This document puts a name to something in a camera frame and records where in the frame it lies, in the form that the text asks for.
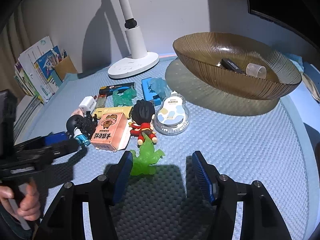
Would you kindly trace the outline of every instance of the screw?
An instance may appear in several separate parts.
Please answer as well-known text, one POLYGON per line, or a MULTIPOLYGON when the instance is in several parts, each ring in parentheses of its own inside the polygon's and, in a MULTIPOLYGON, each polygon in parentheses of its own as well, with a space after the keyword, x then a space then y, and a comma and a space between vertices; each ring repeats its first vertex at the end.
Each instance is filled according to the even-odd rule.
POLYGON ((72 183, 70 181, 68 181, 67 183, 64 184, 65 188, 71 188, 72 187, 72 183))
POLYGON ((222 181, 226 181, 229 179, 229 177, 225 174, 221 174, 221 175, 219 175, 219 179, 221 179, 222 181))
POLYGON ((259 180, 255 180, 255 181, 253 182, 253 184, 254 184, 255 186, 257 186, 257 187, 262 187, 262 182, 259 181, 259 180))
POLYGON ((104 180, 106 180, 106 178, 107 178, 107 176, 104 175, 104 174, 102 174, 102 175, 100 175, 100 176, 98 177, 98 180, 99 180, 99 181, 104 181, 104 180))

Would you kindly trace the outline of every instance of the bowl rim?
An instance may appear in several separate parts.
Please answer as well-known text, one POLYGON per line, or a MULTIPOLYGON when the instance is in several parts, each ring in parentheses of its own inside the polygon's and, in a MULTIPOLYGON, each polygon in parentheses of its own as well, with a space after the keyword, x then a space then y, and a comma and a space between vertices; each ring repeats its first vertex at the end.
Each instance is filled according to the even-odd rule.
MULTIPOLYGON (((220 33, 220 32, 199 32, 199 33, 220 33)), ((298 83, 294 83, 294 84, 280 83, 280 82, 275 82, 275 81, 268 80, 268 79, 263 79, 263 78, 257 78, 257 77, 249 76, 249 75, 247 75, 247 73, 238 73, 238 72, 235 72, 235 71, 231 71, 231 70, 229 70, 229 69, 220 68, 220 67, 217 66, 217 65, 213 65, 213 64, 204 62, 204 61, 202 61, 202 60, 196 59, 196 58, 194 58, 194 57, 187 56, 187 55, 185 55, 184 53, 182 53, 181 51, 179 51, 178 49, 176 49, 176 48, 174 47, 174 43, 175 43, 177 40, 179 40, 179 39, 181 39, 181 38, 183 38, 183 37, 186 37, 186 36, 191 36, 192 34, 196 34, 196 33, 187 34, 187 35, 184 35, 184 36, 181 36, 181 37, 177 38, 177 39, 173 42, 173 44, 172 44, 173 49, 176 50, 176 51, 178 51, 180 54, 182 54, 183 56, 185 56, 185 57, 187 57, 187 58, 191 58, 191 59, 193 59, 193 60, 195 60, 195 61, 204 63, 204 64, 206 64, 206 65, 210 65, 210 66, 217 67, 217 68, 219 68, 220 70, 229 71, 229 72, 236 73, 236 74, 241 74, 241 75, 246 75, 246 76, 249 77, 249 78, 254 78, 254 79, 257 79, 257 80, 261 80, 261 81, 271 82, 271 83, 276 84, 276 85, 296 86, 296 85, 299 85, 299 84, 301 83, 301 81, 302 81, 302 75, 301 75, 301 73, 300 73, 300 71, 299 71, 298 69, 297 69, 297 71, 300 73, 300 81, 299 81, 298 83)), ((236 35, 236 36, 244 37, 244 38, 247 38, 247 39, 251 39, 251 38, 249 38, 249 37, 245 37, 245 36, 238 35, 238 34, 233 34, 233 33, 223 33, 223 34, 231 34, 231 35, 236 35)), ((260 42, 260 43, 268 46, 267 44, 265 44, 265 43, 263 43, 263 42, 261 42, 261 41, 257 41, 257 40, 255 40, 255 39, 251 39, 251 40, 254 40, 254 41, 256 41, 256 42, 260 42)), ((282 52, 280 52, 280 51, 278 51, 278 50, 276 50, 276 49, 273 49, 273 48, 271 48, 270 46, 268 46, 268 47, 269 47, 270 49, 274 50, 274 51, 279 52, 280 54, 282 54, 284 57, 286 57, 286 58, 290 61, 290 59, 289 59, 286 55, 284 55, 282 52)))

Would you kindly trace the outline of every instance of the black monitor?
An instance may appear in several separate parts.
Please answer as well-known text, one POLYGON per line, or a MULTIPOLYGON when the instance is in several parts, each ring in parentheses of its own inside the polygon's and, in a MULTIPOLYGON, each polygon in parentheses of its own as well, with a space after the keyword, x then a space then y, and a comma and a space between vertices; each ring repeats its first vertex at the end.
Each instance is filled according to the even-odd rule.
POLYGON ((247 0, 248 11, 287 28, 320 51, 320 0, 247 0))

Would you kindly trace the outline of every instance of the clear plastic cup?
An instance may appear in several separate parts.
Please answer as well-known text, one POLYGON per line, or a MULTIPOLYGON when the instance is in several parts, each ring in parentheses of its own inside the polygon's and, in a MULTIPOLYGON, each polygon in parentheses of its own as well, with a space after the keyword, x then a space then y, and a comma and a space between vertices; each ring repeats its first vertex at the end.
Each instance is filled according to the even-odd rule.
POLYGON ((264 66, 260 66, 254 63, 249 63, 245 70, 246 74, 252 77, 263 78, 267 76, 267 70, 264 66))

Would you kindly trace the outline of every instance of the human hand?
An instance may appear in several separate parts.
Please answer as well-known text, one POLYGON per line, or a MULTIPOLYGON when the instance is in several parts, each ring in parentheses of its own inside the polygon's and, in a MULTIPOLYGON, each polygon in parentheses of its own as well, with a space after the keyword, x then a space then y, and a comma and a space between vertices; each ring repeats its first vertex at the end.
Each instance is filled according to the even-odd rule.
MULTIPOLYGON (((20 203, 20 207, 17 210, 19 216, 25 220, 35 221, 40 217, 40 202, 39 193, 34 180, 26 187, 26 195, 20 203)), ((9 187, 0 186, 0 202, 14 218, 18 219, 17 214, 14 213, 9 200, 14 198, 13 191, 9 187)))

